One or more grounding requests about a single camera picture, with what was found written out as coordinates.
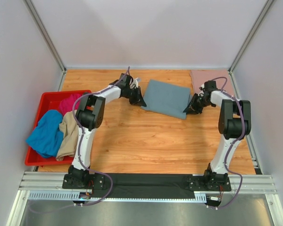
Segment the grey blue t shirt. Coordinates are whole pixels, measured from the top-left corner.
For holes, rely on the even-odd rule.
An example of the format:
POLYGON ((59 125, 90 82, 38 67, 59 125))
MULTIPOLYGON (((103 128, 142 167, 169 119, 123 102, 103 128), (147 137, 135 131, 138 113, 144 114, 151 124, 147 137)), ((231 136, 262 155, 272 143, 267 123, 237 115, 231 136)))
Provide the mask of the grey blue t shirt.
POLYGON ((191 97, 191 90, 186 87, 150 80, 143 99, 142 109, 185 120, 186 109, 191 97))

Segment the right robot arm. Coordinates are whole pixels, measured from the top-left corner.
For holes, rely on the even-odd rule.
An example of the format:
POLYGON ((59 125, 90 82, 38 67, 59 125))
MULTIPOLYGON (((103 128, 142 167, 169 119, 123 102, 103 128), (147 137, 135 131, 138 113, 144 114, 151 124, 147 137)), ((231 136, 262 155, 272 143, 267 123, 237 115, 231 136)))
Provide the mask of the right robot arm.
POLYGON ((184 110, 187 114, 201 114, 207 106, 220 107, 218 131, 220 143, 213 160, 202 176, 188 177, 193 191, 231 191, 229 165, 240 142, 251 131, 251 103, 218 89, 216 79, 204 82, 200 93, 195 93, 184 110))

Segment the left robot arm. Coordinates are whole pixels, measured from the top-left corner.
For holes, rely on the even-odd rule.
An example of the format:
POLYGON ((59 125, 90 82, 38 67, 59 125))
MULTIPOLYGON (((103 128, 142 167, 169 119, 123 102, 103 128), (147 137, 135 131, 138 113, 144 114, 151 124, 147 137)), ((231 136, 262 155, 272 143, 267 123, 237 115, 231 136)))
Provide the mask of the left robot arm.
POLYGON ((129 72, 95 93, 85 93, 74 105, 79 103, 73 116, 78 125, 78 142, 75 157, 68 173, 64 176, 64 189, 91 189, 94 176, 90 174, 92 144, 97 129, 103 122, 105 105, 119 98, 126 98, 131 105, 144 106, 139 79, 129 72))

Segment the folded pink t shirt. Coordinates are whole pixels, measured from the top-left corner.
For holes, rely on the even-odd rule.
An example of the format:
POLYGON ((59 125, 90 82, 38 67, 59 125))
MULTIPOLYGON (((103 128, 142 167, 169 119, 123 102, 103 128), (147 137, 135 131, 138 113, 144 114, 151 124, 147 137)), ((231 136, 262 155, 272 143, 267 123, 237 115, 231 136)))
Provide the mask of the folded pink t shirt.
POLYGON ((218 77, 226 77, 227 83, 224 86, 224 90, 234 96, 234 89, 231 83, 231 79, 229 73, 226 69, 218 69, 218 70, 191 70, 190 71, 191 83, 193 87, 194 93, 199 93, 199 87, 204 84, 204 82, 208 80, 212 80, 218 77))

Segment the magenta t shirt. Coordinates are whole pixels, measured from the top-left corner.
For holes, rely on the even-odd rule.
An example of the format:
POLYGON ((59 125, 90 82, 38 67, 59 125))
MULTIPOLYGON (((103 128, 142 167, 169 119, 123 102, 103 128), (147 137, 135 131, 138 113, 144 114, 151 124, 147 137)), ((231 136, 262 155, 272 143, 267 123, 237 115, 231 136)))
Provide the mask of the magenta t shirt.
POLYGON ((81 96, 82 94, 74 93, 71 94, 69 97, 61 100, 58 106, 58 110, 60 111, 60 113, 64 116, 66 113, 72 111, 75 101, 81 96))

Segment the beige t shirt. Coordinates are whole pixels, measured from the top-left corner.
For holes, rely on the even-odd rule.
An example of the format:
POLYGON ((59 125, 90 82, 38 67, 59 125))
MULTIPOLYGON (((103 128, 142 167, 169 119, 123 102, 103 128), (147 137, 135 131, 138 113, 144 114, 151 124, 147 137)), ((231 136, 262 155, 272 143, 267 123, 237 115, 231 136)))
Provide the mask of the beige t shirt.
POLYGON ((59 130, 63 133, 62 143, 58 150, 56 160, 62 161, 66 156, 74 157, 78 141, 78 125, 72 112, 67 112, 59 124, 59 130))

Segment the red plastic bin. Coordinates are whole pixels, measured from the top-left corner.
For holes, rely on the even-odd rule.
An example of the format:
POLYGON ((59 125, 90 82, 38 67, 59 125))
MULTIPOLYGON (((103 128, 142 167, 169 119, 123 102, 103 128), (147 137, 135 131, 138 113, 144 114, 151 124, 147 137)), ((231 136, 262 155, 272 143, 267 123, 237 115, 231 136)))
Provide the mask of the red plastic bin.
MULTIPOLYGON (((38 125, 42 116, 49 110, 57 110, 61 113, 59 105, 64 99, 69 98, 72 94, 83 95, 90 90, 73 90, 73 91, 60 91, 60 92, 46 92, 43 93, 39 102, 37 114, 34 120, 33 129, 38 125)), ((25 157, 26 166, 46 166, 46 165, 60 165, 70 164, 74 158, 65 157, 62 161, 57 161, 54 157, 43 158, 32 147, 28 147, 25 157)))

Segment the bright blue t shirt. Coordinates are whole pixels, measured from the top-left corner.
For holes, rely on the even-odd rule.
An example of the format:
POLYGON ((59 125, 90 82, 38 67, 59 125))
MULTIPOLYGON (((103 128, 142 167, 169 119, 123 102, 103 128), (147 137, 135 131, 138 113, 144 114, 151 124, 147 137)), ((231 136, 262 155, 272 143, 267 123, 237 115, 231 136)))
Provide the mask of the bright blue t shirt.
POLYGON ((38 121, 26 143, 41 157, 56 157, 63 141, 59 125, 63 116, 57 110, 48 110, 38 121))

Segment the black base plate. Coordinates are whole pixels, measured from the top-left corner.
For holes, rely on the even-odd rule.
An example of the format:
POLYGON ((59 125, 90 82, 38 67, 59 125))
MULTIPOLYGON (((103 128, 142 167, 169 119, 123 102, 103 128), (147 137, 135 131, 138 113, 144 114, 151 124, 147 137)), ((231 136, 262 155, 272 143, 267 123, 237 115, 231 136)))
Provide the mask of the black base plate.
POLYGON ((189 187, 188 177, 192 174, 129 174, 129 173, 111 173, 111 179, 101 174, 92 174, 94 176, 91 189, 77 189, 81 192, 101 194, 102 197, 110 193, 114 194, 141 194, 152 195, 159 194, 163 197, 174 197, 175 194, 187 195, 193 191, 189 187))

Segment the right aluminium frame post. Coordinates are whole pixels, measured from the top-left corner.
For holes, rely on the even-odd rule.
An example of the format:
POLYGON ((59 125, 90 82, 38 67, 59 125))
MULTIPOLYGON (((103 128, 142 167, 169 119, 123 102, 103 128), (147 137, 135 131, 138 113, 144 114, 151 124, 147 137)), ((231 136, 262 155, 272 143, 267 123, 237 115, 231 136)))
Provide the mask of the right aluminium frame post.
POLYGON ((240 47, 236 57, 234 58, 231 66, 228 69, 228 72, 231 74, 234 72, 235 68, 237 67, 238 63, 240 62, 241 58, 243 57, 245 51, 247 50, 248 46, 252 42, 253 38, 255 37, 257 31, 259 30, 260 26, 262 25, 265 17, 269 13, 271 7, 274 5, 275 0, 266 0, 259 15, 257 16, 253 26, 251 27, 250 31, 248 32, 242 46, 240 47))

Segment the aluminium frame post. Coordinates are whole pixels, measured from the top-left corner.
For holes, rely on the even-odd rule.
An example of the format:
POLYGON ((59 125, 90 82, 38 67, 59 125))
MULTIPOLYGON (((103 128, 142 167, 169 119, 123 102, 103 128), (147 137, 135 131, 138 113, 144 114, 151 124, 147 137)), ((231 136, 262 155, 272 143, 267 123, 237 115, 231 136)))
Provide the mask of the aluminium frame post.
POLYGON ((49 33, 33 3, 32 0, 23 0, 24 4, 26 5, 28 11, 30 12, 34 22, 36 23, 43 39, 45 40, 51 54, 53 55, 54 59, 56 60, 57 64, 59 65, 60 69, 65 72, 66 71, 66 67, 57 51, 57 49, 54 46, 54 43, 52 42, 49 33))
POLYGON ((269 13, 271 7, 274 5, 275 0, 266 0, 259 15, 257 16, 253 26, 251 27, 250 31, 248 32, 242 46, 240 47, 236 57, 234 58, 231 66, 228 69, 228 72, 231 74, 234 72, 235 68, 237 67, 238 63, 240 62, 241 58, 243 57, 245 51, 247 50, 248 46, 252 42, 253 38, 255 37, 257 31, 259 30, 260 26, 262 25, 265 17, 269 13))

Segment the left aluminium frame post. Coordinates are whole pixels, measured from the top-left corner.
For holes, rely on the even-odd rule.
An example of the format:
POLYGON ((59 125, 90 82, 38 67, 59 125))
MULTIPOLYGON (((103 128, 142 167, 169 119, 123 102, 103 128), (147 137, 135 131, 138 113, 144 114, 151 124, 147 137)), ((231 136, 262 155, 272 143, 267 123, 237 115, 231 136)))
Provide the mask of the left aluminium frame post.
POLYGON ((53 55, 54 59, 56 60, 57 64, 59 65, 60 69, 65 72, 66 71, 66 67, 57 51, 57 49, 54 46, 54 43, 52 42, 49 33, 33 3, 32 0, 23 0, 24 4, 26 5, 28 11, 30 12, 34 22, 36 23, 43 39, 45 40, 51 54, 53 55))

